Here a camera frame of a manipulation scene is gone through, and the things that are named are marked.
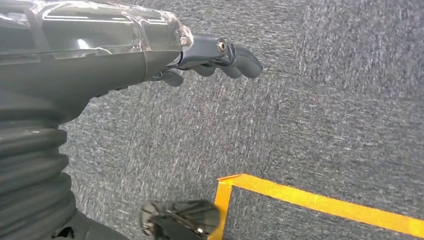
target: gray carpet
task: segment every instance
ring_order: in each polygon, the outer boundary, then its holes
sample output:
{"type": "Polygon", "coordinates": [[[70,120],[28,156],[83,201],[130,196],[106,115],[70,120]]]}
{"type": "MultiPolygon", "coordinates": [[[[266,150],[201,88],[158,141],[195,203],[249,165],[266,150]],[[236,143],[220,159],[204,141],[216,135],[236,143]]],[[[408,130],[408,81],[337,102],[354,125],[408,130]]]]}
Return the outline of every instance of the gray carpet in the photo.
{"type": "MultiPolygon", "coordinates": [[[[247,173],[424,219],[424,1],[159,0],[250,48],[258,79],[184,73],[93,99],[63,128],[78,207],[130,239],[148,199],[213,200],[247,173]]],[[[408,240],[237,189],[227,240],[408,240]]]]}

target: yellow floor marking line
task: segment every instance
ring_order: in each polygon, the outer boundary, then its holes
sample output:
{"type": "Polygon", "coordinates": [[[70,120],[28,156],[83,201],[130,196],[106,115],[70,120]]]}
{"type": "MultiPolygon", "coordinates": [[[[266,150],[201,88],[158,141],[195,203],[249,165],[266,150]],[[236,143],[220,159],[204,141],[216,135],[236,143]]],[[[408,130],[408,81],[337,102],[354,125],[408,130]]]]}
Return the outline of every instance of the yellow floor marking line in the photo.
{"type": "Polygon", "coordinates": [[[315,211],[424,239],[424,220],[421,219],[337,200],[247,174],[222,177],[218,181],[215,204],[221,211],[221,221],[209,240],[222,240],[233,186],[315,211]]]}

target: transparent plastic cover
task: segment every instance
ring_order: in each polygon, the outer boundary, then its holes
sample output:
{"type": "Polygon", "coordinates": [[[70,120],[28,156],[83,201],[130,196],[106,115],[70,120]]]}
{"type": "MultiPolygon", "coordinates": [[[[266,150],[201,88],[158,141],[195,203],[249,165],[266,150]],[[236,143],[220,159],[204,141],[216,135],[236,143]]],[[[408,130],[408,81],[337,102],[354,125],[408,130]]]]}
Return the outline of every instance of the transparent plastic cover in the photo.
{"type": "Polygon", "coordinates": [[[185,51],[193,43],[171,12],[86,0],[0,0],[0,38],[0,62],[185,51]]]}

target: robotic hand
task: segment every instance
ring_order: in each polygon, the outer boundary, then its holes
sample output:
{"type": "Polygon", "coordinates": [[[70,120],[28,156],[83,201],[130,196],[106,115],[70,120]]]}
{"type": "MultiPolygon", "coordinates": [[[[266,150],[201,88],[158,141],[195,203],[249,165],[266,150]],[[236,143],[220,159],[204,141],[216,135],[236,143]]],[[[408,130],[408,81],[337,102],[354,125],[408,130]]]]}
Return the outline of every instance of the robotic hand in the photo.
{"type": "Polygon", "coordinates": [[[140,225],[154,240],[206,240],[218,227],[220,212],[207,200],[147,202],[140,225]]]}
{"type": "MultiPolygon", "coordinates": [[[[170,12],[109,1],[0,0],[0,39],[0,240],[128,240],[76,208],[59,126],[109,91],[179,86],[175,69],[231,78],[263,69],[246,48],[191,33],[170,12]]],[[[157,238],[195,239],[213,228],[160,209],[145,222],[157,238]]]]}
{"type": "MultiPolygon", "coordinates": [[[[194,33],[192,36],[191,48],[182,51],[180,56],[168,65],[170,69],[194,70],[203,77],[210,77],[218,68],[232,79],[242,75],[254,79],[261,74],[261,63],[248,49],[211,35],[194,33]]],[[[189,41],[182,39],[182,43],[189,44],[189,41]]],[[[162,80],[174,87],[183,83],[183,78],[169,69],[161,71],[151,80],[162,80]]]]}

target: gray robot arm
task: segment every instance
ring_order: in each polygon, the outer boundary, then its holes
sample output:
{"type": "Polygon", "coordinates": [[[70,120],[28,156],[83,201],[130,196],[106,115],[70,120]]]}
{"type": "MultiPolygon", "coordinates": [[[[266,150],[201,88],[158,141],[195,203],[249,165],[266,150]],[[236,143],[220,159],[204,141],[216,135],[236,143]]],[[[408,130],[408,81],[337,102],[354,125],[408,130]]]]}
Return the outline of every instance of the gray robot arm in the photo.
{"type": "MultiPolygon", "coordinates": [[[[172,71],[257,77],[247,49],[170,12],[107,1],[0,1],[0,240],[126,240],[76,208],[61,124],[90,99],[172,71]]],[[[169,226],[170,216],[157,219],[169,226]]]]}

